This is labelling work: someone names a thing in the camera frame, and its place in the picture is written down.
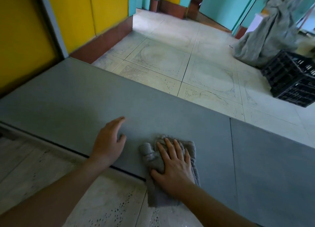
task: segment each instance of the gray fabric cover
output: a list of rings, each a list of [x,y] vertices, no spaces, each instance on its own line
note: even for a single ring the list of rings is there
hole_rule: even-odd
[[[261,68],[280,50],[294,52],[297,49],[298,29],[292,12],[301,1],[267,0],[265,8],[269,16],[232,46],[233,56],[250,66]]]
[[[144,164],[150,169],[155,169],[159,173],[163,174],[165,172],[165,165],[161,154],[156,145],[157,142],[161,143],[165,150],[167,150],[167,146],[164,142],[164,139],[168,138],[170,142],[173,144],[174,138],[163,135],[157,137],[154,142],[154,147],[150,143],[144,143],[139,147],[140,153],[143,155],[142,159]],[[187,148],[188,153],[191,158],[191,170],[195,178],[195,184],[200,186],[198,171],[196,168],[196,148],[195,144],[191,141],[182,141],[177,139],[179,145],[185,153],[185,148]],[[148,191],[148,205],[149,207],[166,207],[166,206],[178,206],[181,205],[181,202],[175,200],[173,197],[169,196],[165,193],[161,187],[152,179],[150,173],[148,173],[146,178],[146,185]]]

